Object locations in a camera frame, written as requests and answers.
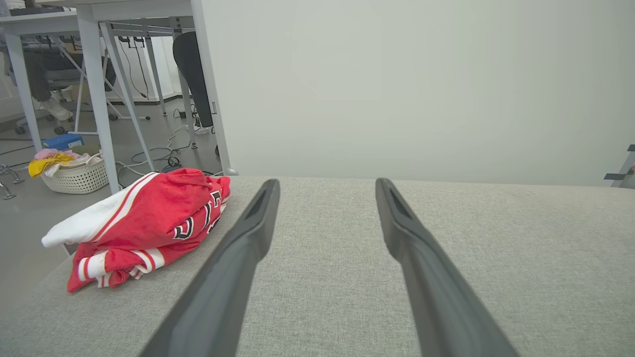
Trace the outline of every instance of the tabletop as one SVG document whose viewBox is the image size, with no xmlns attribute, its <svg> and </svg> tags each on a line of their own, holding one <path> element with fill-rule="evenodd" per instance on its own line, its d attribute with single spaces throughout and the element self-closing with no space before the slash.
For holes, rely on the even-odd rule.
<svg viewBox="0 0 635 357">
<path fill-rule="evenodd" d="M 117 289 L 69 294 L 70 261 L 0 320 L 0 355 L 136 356 L 266 180 L 232 177 L 210 236 Z M 635 191 L 394 181 L 521 356 L 635 350 Z M 419 354 L 373 180 L 280 178 L 240 356 Z"/>
</svg>

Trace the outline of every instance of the red garment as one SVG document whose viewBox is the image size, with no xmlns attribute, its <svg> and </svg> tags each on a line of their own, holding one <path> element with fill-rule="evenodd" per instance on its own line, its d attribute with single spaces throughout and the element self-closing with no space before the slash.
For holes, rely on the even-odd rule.
<svg viewBox="0 0 635 357">
<path fill-rule="evenodd" d="M 115 287 L 129 276 L 139 279 L 195 249 L 220 218 L 229 182 L 183 168 L 148 174 L 119 192 L 115 213 L 95 220 L 95 233 L 82 239 L 69 292 L 95 280 L 98 287 Z"/>
</svg>

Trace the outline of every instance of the white panel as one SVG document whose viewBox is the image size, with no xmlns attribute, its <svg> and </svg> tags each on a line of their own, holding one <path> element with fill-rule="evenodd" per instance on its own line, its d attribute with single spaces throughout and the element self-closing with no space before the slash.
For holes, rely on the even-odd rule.
<svg viewBox="0 0 635 357">
<path fill-rule="evenodd" d="M 635 143 L 635 3 L 204 1 L 248 175 L 608 185 Z"/>
</svg>

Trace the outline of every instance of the gray floor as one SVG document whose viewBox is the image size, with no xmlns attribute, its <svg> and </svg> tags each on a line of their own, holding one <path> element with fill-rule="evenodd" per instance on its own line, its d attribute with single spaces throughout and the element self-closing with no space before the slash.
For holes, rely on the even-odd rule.
<svg viewBox="0 0 635 357">
<path fill-rule="evenodd" d="M 125 115 L 124 107 L 117 107 Z M 140 126 L 148 148 L 166 147 L 167 139 L 174 130 L 185 125 L 184 119 L 175 119 L 175 109 L 183 110 L 182 100 L 173 100 L 166 104 L 168 117 L 164 118 L 159 106 L 137 106 L 139 116 L 150 116 L 149 121 L 141 120 Z M 42 138 L 54 137 L 54 123 L 38 122 Z M 92 113 L 84 112 L 80 118 L 80 131 L 95 131 L 95 120 Z M 131 120 L 120 119 L 110 123 L 115 159 L 123 163 L 131 163 L 132 155 L 141 152 L 134 126 Z M 2 138 L 29 138 L 28 133 L 17 135 L 13 131 L 0 133 Z M 84 136 L 86 144 L 98 144 L 97 136 Z M 172 140 L 173 148 L 186 146 L 189 143 L 188 131 L 181 129 Z M 212 173 L 221 170 L 220 160 L 214 153 L 216 139 L 214 135 L 197 135 L 198 149 L 187 149 L 175 156 L 186 167 L 200 168 Z M 32 145 L 31 141 L 0 140 L 0 152 L 6 152 Z M 33 159 L 34 149 L 24 149 L 0 155 L 0 163 L 14 165 Z M 155 151 L 153 157 L 166 154 L 167 151 Z M 160 170 L 167 163 L 155 161 L 155 168 Z M 149 172 L 147 165 L 136 166 L 141 173 Z M 31 289 L 46 275 L 59 265 L 67 256 L 63 248 L 45 249 L 40 239 L 57 222 L 106 198 L 109 188 L 104 187 L 87 195 L 60 194 L 49 190 L 40 178 L 31 178 L 27 171 L 19 171 L 25 179 L 21 184 L 11 183 L 9 175 L 1 175 L 0 181 L 7 185 L 17 197 L 4 201 L 0 199 L 0 314 L 4 314 L 18 299 L 26 296 Z M 138 175 L 121 170 L 120 182 L 130 185 Z"/>
</svg>

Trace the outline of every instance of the laundry basket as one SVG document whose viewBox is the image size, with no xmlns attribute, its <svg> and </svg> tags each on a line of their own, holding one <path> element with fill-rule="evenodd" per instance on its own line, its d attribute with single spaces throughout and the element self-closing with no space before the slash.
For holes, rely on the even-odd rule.
<svg viewBox="0 0 635 357">
<path fill-rule="evenodd" d="M 91 193 L 108 184 L 103 160 L 70 168 L 61 166 L 53 177 L 40 177 L 52 191 L 70 194 Z"/>
</svg>

